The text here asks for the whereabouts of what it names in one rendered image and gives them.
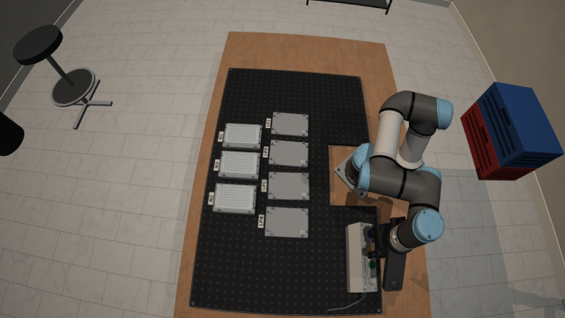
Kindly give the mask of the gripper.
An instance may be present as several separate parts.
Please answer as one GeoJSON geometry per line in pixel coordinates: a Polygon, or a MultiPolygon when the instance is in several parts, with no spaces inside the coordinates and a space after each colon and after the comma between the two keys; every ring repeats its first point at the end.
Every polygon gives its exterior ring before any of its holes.
{"type": "Polygon", "coordinates": [[[372,238],[371,238],[371,251],[368,252],[368,259],[375,260],[375,259],[385,258],[387,245],[393,252],[397,254],[405,254],[411,251],[408,250],[405,252],[400,252],[399,250],[396,250],[392,246],[390,241],[391,230],[405,220],[406,220],[405,216],[392,217],[390,218],[390,223],[376,224],[374,227],[370,228],[372,238]],[[387,242],[386,242],[386,234],[387,234],[387,242]]]}

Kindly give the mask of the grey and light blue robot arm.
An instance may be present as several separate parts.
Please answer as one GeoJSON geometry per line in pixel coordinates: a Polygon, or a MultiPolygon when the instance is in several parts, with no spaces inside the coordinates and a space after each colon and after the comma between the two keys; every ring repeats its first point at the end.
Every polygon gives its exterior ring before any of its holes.
{"type": "MultiPolygon", "coordinates": [[[[452,117],[450,101],[400,91],[380,108],[375,143],[357,147],[345,166],[345,175],[353,186],[409,202],[407,219],[390,233],[392,246],[400,252],[431,243],[444,232],[439,213],[441,173],[424,166],[422,154],[431,136],[437,129],[446,130],[452,117]],[[402,147],[398,147],[404,120],[409,121],[409,127],[402,147]]],[[[402,290],[406,255],[386,246],[382,283],[385,292],[402,290]]]]}

